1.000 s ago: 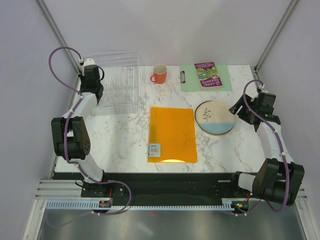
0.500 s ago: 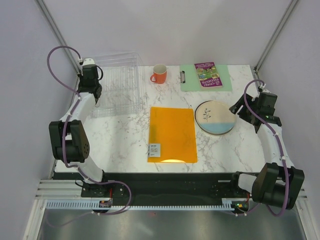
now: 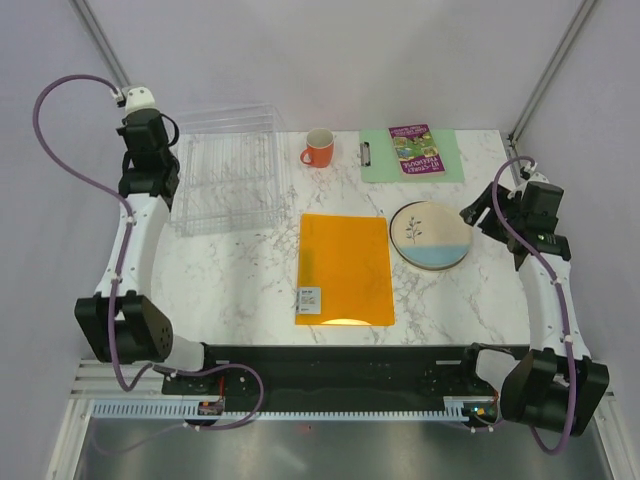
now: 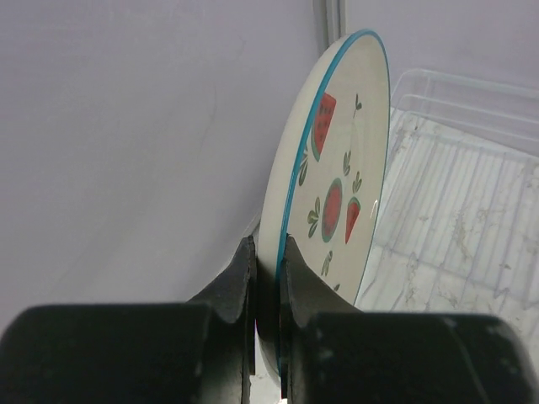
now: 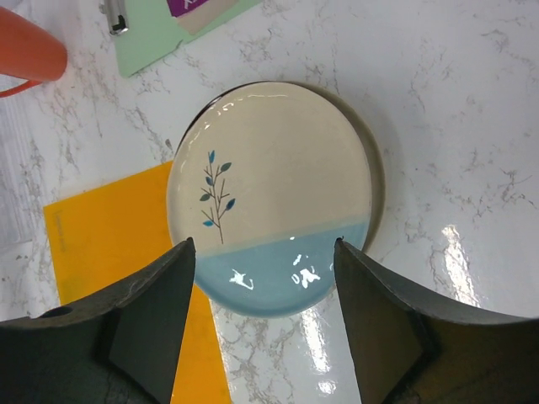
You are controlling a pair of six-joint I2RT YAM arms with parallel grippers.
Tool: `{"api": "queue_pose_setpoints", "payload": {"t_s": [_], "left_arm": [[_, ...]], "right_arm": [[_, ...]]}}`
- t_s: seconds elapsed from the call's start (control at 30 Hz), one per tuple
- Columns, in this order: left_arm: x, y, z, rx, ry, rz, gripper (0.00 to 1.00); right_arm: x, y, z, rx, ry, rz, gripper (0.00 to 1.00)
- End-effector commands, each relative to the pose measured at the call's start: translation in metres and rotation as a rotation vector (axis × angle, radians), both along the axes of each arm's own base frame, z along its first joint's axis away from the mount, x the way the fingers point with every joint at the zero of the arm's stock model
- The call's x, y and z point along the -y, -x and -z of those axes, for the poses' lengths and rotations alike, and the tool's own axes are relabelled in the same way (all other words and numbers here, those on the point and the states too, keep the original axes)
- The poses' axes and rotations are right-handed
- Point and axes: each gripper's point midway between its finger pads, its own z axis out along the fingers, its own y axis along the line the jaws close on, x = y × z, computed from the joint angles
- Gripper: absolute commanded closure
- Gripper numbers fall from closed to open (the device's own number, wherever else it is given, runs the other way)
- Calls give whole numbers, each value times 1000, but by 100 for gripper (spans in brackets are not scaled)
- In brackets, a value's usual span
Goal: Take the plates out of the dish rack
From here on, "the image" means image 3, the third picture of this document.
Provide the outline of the cream leaf pattern plate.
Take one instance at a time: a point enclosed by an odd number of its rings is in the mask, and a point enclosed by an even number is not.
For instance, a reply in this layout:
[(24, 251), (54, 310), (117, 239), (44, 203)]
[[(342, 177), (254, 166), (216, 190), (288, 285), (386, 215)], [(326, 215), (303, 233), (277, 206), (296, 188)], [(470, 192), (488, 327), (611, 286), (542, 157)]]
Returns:
[(391, 244), (408, 262), (443, 265), (463, 260), (472, 229), (453, 209), (430, 201), (409, 203), (389, 223)]

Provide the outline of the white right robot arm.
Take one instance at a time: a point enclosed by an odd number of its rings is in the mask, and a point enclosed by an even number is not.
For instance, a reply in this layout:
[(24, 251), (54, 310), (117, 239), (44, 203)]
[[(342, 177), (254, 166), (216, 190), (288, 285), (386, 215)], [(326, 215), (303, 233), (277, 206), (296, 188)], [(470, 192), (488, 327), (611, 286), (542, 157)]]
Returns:
[(506, 245), (524, 287), (530, 345), (518, 358), (505, 347), (465, 349), (458, 381), (477, 394), (491, 386), (510, 422), (570, 436), (583, 434), (609, 385), (577, 323), (570, 288), (571, 250), (556, 234), (563, 190), (529, 180), (511, 191), (491, 182), (460, 213), (463, 221)]

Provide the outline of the green cream branch plate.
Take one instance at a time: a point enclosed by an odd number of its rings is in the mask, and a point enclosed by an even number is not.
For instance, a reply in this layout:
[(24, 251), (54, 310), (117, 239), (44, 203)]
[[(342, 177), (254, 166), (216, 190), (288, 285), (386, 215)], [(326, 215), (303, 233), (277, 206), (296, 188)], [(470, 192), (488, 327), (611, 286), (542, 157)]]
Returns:
[(443, 264), (443, 265), (430, 265), (430, 264), (423, 264), (423, 263), (418, 263), (418, 262), (408, 262), (408, 263), (412, 267), (415, 267), (416, 269), (419, 269), (421, 271), (435, 273), (435, 272), (444, 272), (444, 271), (450, 270), (452, 268), (455, 268), (461, 262), (462, 262), (462, 260), (460, 260), (458, 262), (454, 262), (454, 263)]

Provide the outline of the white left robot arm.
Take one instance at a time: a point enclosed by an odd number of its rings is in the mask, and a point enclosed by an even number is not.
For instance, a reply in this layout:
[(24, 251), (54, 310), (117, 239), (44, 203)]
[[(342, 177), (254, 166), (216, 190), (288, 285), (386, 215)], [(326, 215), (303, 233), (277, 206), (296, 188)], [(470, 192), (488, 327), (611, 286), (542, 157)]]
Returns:
[(95, 293), (77, 300), (74, 315), (96, 358), (103, 363), (151, 362), (185, 371), (185, 382), (208, 393), (219, 369), (205, 359), (204, 346), (175, 334), (151, 299), (151, 277), (160, 234), (179, 185), (180, 166), (166, 132), (168, 117), (146, 107), (126, 115), (118, 184), (119, 223), (115, 243)]

